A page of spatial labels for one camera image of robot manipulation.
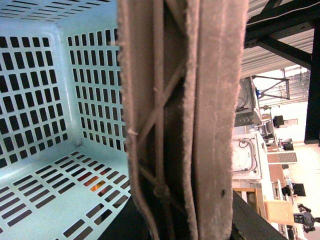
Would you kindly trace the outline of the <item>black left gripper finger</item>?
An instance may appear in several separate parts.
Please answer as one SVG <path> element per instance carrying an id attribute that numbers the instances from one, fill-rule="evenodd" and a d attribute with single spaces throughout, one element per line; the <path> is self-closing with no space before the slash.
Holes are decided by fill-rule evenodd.
<path id="1" fill-rule="evenodd" d="M 230 240 L 286 240 L 235 191 L 233 191 L 232 211 Z"/>

